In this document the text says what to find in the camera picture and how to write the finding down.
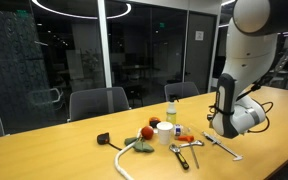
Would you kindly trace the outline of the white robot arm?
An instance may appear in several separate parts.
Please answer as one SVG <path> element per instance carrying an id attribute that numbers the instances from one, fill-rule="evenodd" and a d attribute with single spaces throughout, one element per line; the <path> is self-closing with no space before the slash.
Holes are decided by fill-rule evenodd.
<path id="1" fill-rule="evenodd" d="M 286 31 L 288 0 L 236 0 L 210 122 L 217 134 L 234 138 L 265 120 L 264 109 L 245 89 L 269 71 L 278 35 Z"/>

